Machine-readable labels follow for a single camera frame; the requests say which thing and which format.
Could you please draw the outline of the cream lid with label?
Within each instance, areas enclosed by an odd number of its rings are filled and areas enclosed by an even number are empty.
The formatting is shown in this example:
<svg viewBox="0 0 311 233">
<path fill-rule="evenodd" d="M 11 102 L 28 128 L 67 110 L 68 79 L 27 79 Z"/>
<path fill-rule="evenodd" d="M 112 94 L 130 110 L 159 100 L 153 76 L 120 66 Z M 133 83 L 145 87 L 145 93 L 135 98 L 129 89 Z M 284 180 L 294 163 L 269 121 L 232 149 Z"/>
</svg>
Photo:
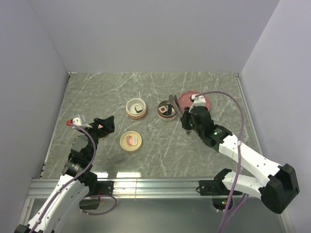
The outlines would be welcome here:
<svg viewBox="0 0 311 233">
<path fill-rule="evenodd" d="M 142 137 L 135 131 L 127 131 L 120 138 L 120 146 L 128 152 L 135 152 L 142 146 Z"/>
</svg>

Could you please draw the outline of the sushi roll red centre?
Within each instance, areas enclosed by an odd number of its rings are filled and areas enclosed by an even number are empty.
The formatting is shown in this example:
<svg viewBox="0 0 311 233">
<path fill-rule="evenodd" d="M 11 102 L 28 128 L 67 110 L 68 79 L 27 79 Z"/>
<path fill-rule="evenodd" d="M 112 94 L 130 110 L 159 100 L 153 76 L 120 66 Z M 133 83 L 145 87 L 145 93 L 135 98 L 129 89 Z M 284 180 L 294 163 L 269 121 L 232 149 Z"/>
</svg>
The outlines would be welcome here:
<svg viewBox="0 0 311 233">
<path fill-rule="evenodd" d="M 158 111 L 160 112 L 160 114 L 162 115 L 167 115 L 168 113 L 168 108 L 165 105 L 162 105 L 160 107 L 158 107 Z"/>
</svg>

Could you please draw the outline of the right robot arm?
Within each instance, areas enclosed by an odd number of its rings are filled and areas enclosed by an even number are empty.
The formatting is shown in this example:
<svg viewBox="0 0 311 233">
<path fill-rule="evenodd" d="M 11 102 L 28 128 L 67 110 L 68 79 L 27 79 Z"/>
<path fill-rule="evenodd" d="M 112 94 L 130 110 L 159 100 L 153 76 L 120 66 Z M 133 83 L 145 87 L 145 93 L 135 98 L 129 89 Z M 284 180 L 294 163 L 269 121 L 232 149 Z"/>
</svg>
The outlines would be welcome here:
<svg viewBox="0 0 311 233">
<path fill-rule="evenodd" d="M 196 132 L 206 146 L 240 162 L 252 174 L 240 175 L 235 190 L 257 197 L 276 214 L 281 214 L 298 195 L 298 180 L 291 165 L 282 166 L 265 158 L 230 130 L 214 124 L 206 107 L 185 108 L 181 122 L 185 130 Z"/>
</svg>

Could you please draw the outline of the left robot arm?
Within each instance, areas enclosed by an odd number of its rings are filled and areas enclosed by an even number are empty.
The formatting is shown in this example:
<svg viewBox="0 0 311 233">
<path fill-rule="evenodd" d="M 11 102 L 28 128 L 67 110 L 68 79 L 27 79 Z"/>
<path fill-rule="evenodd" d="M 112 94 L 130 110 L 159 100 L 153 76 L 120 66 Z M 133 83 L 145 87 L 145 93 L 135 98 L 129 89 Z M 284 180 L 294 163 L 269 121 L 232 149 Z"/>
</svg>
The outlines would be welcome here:
<svg viewBox="0 0 311 233">
<path fill-rule="evenodd" d="M 113 182 L 100 182 L 91 172 L 99 140 L 115 131 L 114 116 L 95 118 L 87 124 L 77 116 L 66 122 L 67 126 L 80 132 L 72 142 L 68 161 L 64 165 L 59 180 L 46 202 L 25 225 L 18 225 L 17 233 L 55 233 L 62 221 L 75 207 L 80 207 L 84 198 L 112 195 Z"/>
</svg>

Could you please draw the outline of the pink octagonal plate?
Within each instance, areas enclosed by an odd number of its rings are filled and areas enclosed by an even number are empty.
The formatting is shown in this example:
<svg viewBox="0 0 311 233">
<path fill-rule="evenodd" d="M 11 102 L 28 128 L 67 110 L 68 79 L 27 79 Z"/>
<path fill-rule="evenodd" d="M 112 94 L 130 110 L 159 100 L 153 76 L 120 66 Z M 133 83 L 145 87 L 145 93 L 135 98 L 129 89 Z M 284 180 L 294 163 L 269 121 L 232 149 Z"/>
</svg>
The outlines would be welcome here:
<svg viewBox="0 0 311 233">
<path fill-rule="evenodd" d="M 187 92 L 184 92 L 179 98 L 178 98 L 178 104 L 181 109 L 181 112 L 183 113 L 186 107 L 191 107 L 193 102 L 191 101 L 192 95 L 200 94 L 199 91 L 190 90 Z M 205 107 L 207 107 L 208 110 L 211 109 L 210 100 L 207 96 L 203 96 L 205 98 Z"/>
</svg>

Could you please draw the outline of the steel bowl red band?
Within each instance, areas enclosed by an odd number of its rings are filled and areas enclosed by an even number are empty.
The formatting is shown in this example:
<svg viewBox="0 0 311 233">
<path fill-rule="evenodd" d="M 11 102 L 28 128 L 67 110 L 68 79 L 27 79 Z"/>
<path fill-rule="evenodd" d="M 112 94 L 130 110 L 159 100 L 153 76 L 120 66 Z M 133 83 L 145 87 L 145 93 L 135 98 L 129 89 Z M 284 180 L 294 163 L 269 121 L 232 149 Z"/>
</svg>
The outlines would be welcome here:
<svg viewBox="0 0 311 233">
<path fill-rule="evenodd" d="M 164 101 L 159 103 L 158 107 L 160 107 L 162 105 L 168 106 L 168 104 L 171 104 L 171 103 L 168 100 L 164 100 Z M 170 116 L 168 116 L 168 115 L 160 114 L 160 112 L 158 111 L 158 107 L 157 107 L 157 114 L 161 120 L 168 122 L 168 121 L 172 121 L 176 118 L 177 113 L 176 113 L 174 108 L 173 108 L 172 114 Z"/>
</svg>

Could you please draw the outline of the pink bowl white inside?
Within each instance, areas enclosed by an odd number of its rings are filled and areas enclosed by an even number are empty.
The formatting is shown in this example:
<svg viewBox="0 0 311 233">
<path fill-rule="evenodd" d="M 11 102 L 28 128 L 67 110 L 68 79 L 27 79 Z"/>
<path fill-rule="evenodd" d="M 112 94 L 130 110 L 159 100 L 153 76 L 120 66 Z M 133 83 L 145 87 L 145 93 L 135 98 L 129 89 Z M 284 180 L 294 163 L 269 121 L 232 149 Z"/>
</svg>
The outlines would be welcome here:
<svg viewBox="0 0 311 233">
<path fill-rule="evenodd" d="M 140 113 L 136 113 L 134 106 L 137 104 L 141 104 L 144 108 L 144 110 Z M 140 98 L 133 98 L 130 99 L 126 104 L 126 112 L 132 119 L 141 119 L 143 118 L 147 113 L 147 105 L 144 100 Z"/>
</svg>

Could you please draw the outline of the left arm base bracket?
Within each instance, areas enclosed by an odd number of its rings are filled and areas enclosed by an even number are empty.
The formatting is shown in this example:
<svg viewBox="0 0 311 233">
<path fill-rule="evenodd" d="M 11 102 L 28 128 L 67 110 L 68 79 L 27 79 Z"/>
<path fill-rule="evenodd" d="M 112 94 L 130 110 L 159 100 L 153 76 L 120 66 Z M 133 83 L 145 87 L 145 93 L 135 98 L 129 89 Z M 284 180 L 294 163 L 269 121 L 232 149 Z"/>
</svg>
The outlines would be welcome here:
<svg viewBox="0 0 311 233">
<path fill-rule="evenodd" d="M 101 198 L 111 198 L 114 190 L 114 181 L 97 181 L 95 189 L 89 191 L 83 198 L 79 207 L 83 211 L 97 210 L 101 203 Z"/>
</svg>

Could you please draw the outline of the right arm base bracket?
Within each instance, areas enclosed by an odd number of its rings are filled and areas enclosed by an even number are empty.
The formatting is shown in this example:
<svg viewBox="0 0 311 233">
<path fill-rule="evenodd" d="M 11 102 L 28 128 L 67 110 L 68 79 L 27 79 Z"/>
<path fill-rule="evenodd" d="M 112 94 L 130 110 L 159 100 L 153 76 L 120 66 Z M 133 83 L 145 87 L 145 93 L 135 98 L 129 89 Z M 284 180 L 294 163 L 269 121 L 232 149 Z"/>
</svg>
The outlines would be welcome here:
<svg viewBox="0 0 311 233">
<path fill-rule="evenodd" d="M 225 187 L 222 180 L 225 178 L 225 175 L 231 171 L 231 169 L 224 168 L 213 180 L 200 180 L 196 192 L 201 196 L 228 196 L 230 189 Z"/>
</svg>

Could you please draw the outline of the aluminium front rail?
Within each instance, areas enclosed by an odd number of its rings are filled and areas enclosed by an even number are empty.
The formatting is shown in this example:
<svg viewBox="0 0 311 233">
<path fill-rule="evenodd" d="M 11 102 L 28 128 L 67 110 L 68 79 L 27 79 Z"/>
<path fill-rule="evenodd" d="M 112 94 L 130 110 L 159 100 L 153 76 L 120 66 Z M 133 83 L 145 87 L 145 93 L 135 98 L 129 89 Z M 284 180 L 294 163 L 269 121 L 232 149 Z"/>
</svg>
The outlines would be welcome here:
<svg viewBox="0 0 311 233">
<path fill-rule="evenodd" d="M 109 179 L 99 179 L 98 181 L 108 181 Z M 143 178 L 118 178 L 114 181 L 113 195 L 123 199 L 186 199 L 202 197 L 196 192 L 200 180 L 212 180 L 204 178 L 163 178 L 163 179 L 143 179 Z M 27 192 L 27 199 L 47 199 L 56 193 L 59 196 L 68 195 L 71 200 L 77 196 L 84 197 L 89 193 L 89 188 L 84 184 L 71 182 L 66 184 L 67 179 L 60 180 L 32 180 Z M 227 189 L 232 186 L 233 178 L 222 181 Z"/>
</svg>

